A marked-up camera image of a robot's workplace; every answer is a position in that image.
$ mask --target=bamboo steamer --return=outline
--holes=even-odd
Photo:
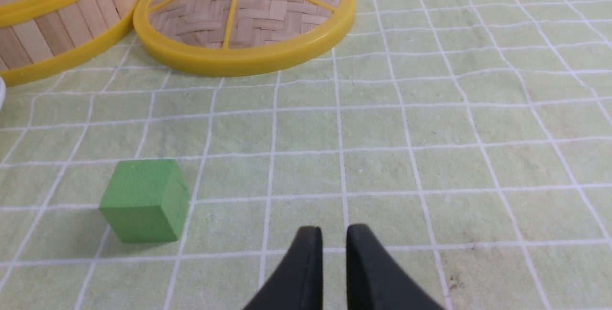
[[[330,50],[352,28],[355,11],[356,0],[141,0],[134,26],[162,64],[239,77]]]
[[[0,0],[0,76],[15,86],[78,66],[131,29],[137,0]]]

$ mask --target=green cube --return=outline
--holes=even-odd
[[[100,211],[123,243],[179,240],[189,191],[175,160],[119,162],[100,202]]]

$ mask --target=woven bamboo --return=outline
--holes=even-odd
[[[340,0],[318,0],[338,7]],[[153,0],[155,8],[164,0]],[[183,44],[222,48],[232,0],[172,0],[149,14],[151,26]],[[251,48],[295,38],[332,12],[307,0],[238,0],[228,48]]]
[[[0,5],[18,0],[0,0]],[[136,0],[78,0],[56,11],[0,27],[0,72],[74,50],[129,16]]]

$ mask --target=stain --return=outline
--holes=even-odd
[[[463,283],[463,281],[461,281],[461,279],[459,279],[459,275],[457,274],[452,274],[450,275],[450,282],[448,283],[448,289],[453,291],[453,290],[457,290],[457,289],[465,289],[465,284]]]

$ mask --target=white object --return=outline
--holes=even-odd
[[[0,109],[2,109],[2,103],[4,103],[4,96],[6,96],[6,85],[4,85],[4,80],[0,77]]]

